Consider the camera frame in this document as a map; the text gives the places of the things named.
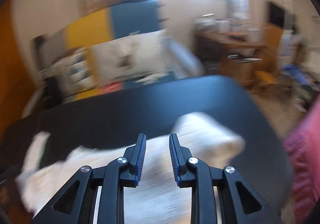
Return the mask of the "wooden side table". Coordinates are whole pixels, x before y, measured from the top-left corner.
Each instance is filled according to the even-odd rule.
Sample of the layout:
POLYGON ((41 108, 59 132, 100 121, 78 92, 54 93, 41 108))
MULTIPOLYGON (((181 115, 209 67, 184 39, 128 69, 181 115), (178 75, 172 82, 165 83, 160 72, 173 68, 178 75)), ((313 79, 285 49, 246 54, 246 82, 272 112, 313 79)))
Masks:
POLYGON ((264 43, 249 43, 216 32, 194 31, 194 54, 200 59, 207 75, 224 75, 243 86, 254 82, 252 55, 245 50, 263 50, 264 43))

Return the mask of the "triangle pattern cushion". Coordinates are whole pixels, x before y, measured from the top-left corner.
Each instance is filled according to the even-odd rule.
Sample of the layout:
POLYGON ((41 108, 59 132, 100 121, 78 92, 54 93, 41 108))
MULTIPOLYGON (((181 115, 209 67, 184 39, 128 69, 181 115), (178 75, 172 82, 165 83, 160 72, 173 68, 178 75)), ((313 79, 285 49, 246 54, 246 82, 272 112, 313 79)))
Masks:
POLYGON ((87 47, 70 49, 67 55, 57 58, 45 70, 44 76, 57 80, 57 86, 63 97, 96 87, 89 65, 87 47))

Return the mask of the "blue toy ride-on car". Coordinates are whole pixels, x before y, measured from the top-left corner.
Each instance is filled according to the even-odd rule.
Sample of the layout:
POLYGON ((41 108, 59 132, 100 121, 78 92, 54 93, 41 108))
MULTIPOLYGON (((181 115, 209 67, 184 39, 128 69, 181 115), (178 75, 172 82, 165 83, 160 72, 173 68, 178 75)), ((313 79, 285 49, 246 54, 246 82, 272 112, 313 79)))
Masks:
POLYGON ((289 74, 296 82, 301 85, 311 86, 318 82, 317 77, 315 77, 311 72, 307 71, 306 68, 302 66, 297 66, 296 64, 286 64, 282 66, 282 72, 289 74))

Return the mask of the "blue yellow grey sofa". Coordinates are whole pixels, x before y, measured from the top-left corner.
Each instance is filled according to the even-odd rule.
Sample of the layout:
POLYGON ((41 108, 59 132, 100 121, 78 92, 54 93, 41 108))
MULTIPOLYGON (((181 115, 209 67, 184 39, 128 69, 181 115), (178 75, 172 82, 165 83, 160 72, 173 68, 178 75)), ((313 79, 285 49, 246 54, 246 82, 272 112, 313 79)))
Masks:
MULTIPOLYGON (((156 0, 125 2, 84 16, 52 36, 33 38, 31 43, 36 66, 43 83, 47 78, 44 76, 45 70, 70 49, 124 38, 134 32, 143 34, 160 30, 160 8, 156 0)), ((73 95, 63 97, 63 103, 74 99, 73 95)))

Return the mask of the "cream knitted sweater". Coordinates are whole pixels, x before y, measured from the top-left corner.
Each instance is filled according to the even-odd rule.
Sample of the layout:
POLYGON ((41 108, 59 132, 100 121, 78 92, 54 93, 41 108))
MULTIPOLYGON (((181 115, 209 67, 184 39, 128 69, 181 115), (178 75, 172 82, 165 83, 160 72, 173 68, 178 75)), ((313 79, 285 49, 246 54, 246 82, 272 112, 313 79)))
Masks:
MULTIPOLYGON (((181 116, 172 132, 180 144, 208 165, 223 168, 245 148, 239 134, 211 116, 194 112, 181 116)), ((22 172, 16 178, 27 211, 37 214, 67 180, 82 166, 107 165, 125 149, 90 149, 79 146, 63 161, 41 168, 48 132, 36 134, 27 150, 22 172)), ((167 135, 146 142, 142 178, 136 188, 124 190, 126 223, 189 223, 191 191, 178 188, 172 171, 167 135)))

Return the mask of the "deer print cushion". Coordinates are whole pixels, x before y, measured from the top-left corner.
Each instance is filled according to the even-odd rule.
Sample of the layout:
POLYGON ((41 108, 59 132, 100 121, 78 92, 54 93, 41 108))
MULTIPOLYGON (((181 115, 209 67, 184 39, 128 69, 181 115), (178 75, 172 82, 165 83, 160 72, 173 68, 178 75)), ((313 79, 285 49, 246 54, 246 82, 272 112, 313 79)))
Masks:
POLYGON ((90 47, 98 84, 131 80, 169 71, 165 29, 129 35, 90 47))

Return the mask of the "wooden folding chair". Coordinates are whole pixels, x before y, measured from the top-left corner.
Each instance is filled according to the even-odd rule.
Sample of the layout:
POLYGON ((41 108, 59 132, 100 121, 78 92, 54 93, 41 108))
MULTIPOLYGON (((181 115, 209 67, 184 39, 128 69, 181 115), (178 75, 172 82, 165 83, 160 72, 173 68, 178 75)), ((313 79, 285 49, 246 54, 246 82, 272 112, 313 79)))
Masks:
POLYGON ((263 40, 266 45, 264 54, 266 56, 266 70, 270 73, 277 71, 279 47, 283 33, 283 28, 272 23, 268 22, 264 25, 263 40))

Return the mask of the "black handbag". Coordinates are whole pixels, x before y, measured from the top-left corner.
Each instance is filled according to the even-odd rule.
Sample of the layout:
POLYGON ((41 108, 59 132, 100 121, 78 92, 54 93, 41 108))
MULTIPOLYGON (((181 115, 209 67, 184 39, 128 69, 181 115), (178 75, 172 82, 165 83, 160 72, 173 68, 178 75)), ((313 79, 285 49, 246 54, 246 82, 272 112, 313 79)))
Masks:
POLYGON ((63 103, 63 94, 56 77, 44 79, 42 100, 44 109, 50 109, 63 103))

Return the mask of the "pink cloth on sofa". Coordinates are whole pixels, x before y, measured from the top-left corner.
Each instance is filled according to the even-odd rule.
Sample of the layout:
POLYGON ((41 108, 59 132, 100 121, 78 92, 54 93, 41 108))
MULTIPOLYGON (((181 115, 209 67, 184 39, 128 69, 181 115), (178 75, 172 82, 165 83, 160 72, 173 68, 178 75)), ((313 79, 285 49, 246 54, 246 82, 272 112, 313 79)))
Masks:
POLYGON ((123 82, 107 84, 98 89, 99 95, 114 93, 123 89, 123 82))

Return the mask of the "pink bed quilt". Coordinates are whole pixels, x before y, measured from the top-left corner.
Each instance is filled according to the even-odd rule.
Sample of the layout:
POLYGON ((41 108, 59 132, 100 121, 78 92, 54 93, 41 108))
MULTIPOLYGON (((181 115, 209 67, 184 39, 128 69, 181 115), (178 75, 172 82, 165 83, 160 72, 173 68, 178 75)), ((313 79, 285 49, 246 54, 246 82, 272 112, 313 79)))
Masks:
POLYGON ((293 167, 296 223, 303 223, 319 199, 319 98, 283 146, 293 167))

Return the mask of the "black television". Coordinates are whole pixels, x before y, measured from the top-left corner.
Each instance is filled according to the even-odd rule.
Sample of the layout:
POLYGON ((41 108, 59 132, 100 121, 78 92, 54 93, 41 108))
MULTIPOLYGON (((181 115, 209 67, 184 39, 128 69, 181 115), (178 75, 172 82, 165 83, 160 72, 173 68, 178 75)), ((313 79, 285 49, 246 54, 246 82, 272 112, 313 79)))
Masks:
POLYGON ((274 2, 267 1, 267 22, 284 30, 296 30, 295 15, 281 8, 274 2))

